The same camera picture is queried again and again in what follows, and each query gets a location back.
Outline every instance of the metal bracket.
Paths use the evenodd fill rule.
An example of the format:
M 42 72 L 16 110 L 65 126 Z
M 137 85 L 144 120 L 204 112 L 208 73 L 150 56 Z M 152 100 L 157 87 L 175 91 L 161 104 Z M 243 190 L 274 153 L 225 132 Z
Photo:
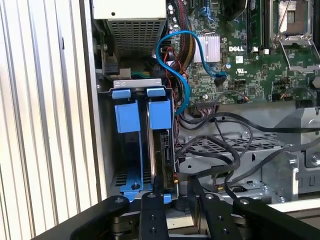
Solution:
M 310 74 L 313 73 L 314 71 L 320 70 L 320 64 L 315 64 L 315 65 L 309 65 L 307 67 L 302 67 L 302 66 L 292 66 L 289 60 L 289 57 L 286 53 L 285 47 L 284 46 L 291 46 L 292 44 L 298 44 L 300 46 L 306 46 L 309 48 L 311 48 L 311 51 L 313 53 L 313 55 L 316 57 L 316 59 L 319 61 L 320 63 L 320 55 L 319 52 L 316 48 L 315 43 L 311 40 L 290 40 L 289 38 L 286 38 L 285 40 L 279 40 L 279 44 L 281 46 L 281 49 L 283 51 L 283 54 L 285 56 L 285 60 L 288 64 L 289 70 L 290 71 L 298 71 L 302 74 Z
M 165 206 L 158 193 L 145 193 L 141 198 L 139 240 L 169 240 Z

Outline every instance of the heatsink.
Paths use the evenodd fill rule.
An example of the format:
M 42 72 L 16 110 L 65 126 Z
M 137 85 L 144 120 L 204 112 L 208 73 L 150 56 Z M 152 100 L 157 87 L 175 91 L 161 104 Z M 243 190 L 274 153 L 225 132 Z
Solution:
M 221 60 L 221 50 L 220 50 L 220 36 L 215 33 L 199 35 L 198 36 L 204 58 L 207 63 L 217 63 Z M 199 50 L 199 45 L 196 42 L 195 54 L 193 58 L 194 63 L 201 63 L 201 55 Z

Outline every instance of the screw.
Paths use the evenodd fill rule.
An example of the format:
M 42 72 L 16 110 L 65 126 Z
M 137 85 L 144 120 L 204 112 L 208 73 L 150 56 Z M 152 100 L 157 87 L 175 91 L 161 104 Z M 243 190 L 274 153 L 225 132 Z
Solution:
M 207 199 L 213 199 L 213 198 L 214 198 L 214 196 L 213 196 L 212 194 L 209 194 L 209 193 L 206 194 L 205 197 L 206 197 Z
M 249 137 L 250 137 L 250 133 L 249 133 L 248 131 L 245 131 L 245 132 L 243 133 L 243 136 L 244 136 L 245 138 L 249 138 Z
M 155 197 L 156 197 L 156 195 L 153 194 L 153 193 L 150 193 L 150 194 L 148 195 L 148 198 L 155 198 Z
M 264 192 L 270 192 L 270 188 L 267 185 L 261 186 L 261 190 Z
M 156 233 L 157 233 L 157 229 L 153 226 L 153 227 L 150 229 L 150 233 L 156 234 Z
M 314 153 L 311 156 L 311 160 L 314 166 L 319 166 L 320 165 L 320 154 L 319 153 Z
M 286 202 L 286 199 L 283 196 L 281 196 L 279 197 L 279 202 L 283 204 Z
M 247 204 L 249 204 L 249 201 L 247 199 L 240 199 L 240 203 L 247 205 Z
M 118 197 L 114 202 L 115 202 L 116 204 L 119 204 L 119 203 L 122 203 L 123 201 L 124 201 L 123 198 Z

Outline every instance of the black plastic part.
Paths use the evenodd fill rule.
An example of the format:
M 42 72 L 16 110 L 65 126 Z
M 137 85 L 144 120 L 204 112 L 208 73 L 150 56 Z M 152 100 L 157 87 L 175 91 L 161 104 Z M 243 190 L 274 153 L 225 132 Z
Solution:
M 210 109 L 213 108 L 214 102 L 212 100 L 200 100 L 194 103 L 196 109 Z
M 227 80 L 226 76 L 220 76 L 214 79 L 214 84 L 217 88 L 219 88 L 221 85 L 224 84 L 224 82 Z
M 205 193 L 196 177 L 188 180 L 188 199 L 193 223 L 200 233 L 207 232 L 217 240 L 243 239 L 226 203 L 215 194 Z
M 225 20 L 233 21 L 247 8 L 247 0 L 223 0 Z
M 261 0 L 262 3 L 262 43 L 263 49 L 270 47 L 270 0 Z
M 271 100 L 272 100 L 272 102 L 279 101 L 280 98 L 281 98 L 281 94 L 280 94 L 280 93 L 273 93 L 273 94 L 271 95 Z
M 313 41 L 320 51 L 320 0 L 313 0 Z
M 36 236 L 33 240 L 98 239 L 106 232 L 109 220 L 124 213 L 128 207 L 129 200 L 127 198 L 111 196 Z
M 139 240 L 169 240 L 164 199 L 158 193 L 141 198 Z
M 258 227 L 261 231 L 259 239 L 315 240 L 319 238 L 319 229 L 250 197 L 235 199 L 232 208 L 234 214 L 245 216 Z
M 105 73 L 108 75 L 119 75 L 120 68 L 118 63 L 105 63 L 104 64 Z

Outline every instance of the green circuit board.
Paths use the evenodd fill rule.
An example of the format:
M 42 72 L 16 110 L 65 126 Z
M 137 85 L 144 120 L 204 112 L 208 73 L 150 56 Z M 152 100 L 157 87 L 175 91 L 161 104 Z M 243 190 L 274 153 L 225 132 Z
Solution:
M 227 80 L 220 87 L 216 87 L 214 79 L 203 69 L 202 64 L 192 63 L 188 68 L 189 85 L 191 89 L 190 104 L 208 102 L 226 90 L 236 90 L 249 97 L 250 103 L 263 103 L 279 101 L 280 95 L 294 87 L 308 87 L 317 72 L 302 74 L 288 68 L 285 55 L 281 49 L 272 49 L 270 54 L 250 53 L 248 49 L 248 18 L 244 11 L 234 21 L 224 21 L 221 1 L 211 0 L 210 10 L 214 22 L 200 15 L 200 9 L 195 7 L 189 11 L 189 19 L 192 30 L 197 35 L 215 33 L 220 37 L 221 61 L 214 64 L 217 71 L 227 73 Z M 172 17 L 169 25 L 174 25 Z M 176 49 L 179 49 L 179 38 L 173 39 Z M 230 51 L 229 47 L 240 47 L 243 51 Z M 306 67 L 314 65 L 318 60 L 312 51 L 306 47 L 292 48 L 287 50 L 290 63 L 294 66 Z M 301 90 L 288 94 L 286 99 L 308 99 L 308 94 Z M 222 104 L 237 103 L 237 96 L 226 96 Z

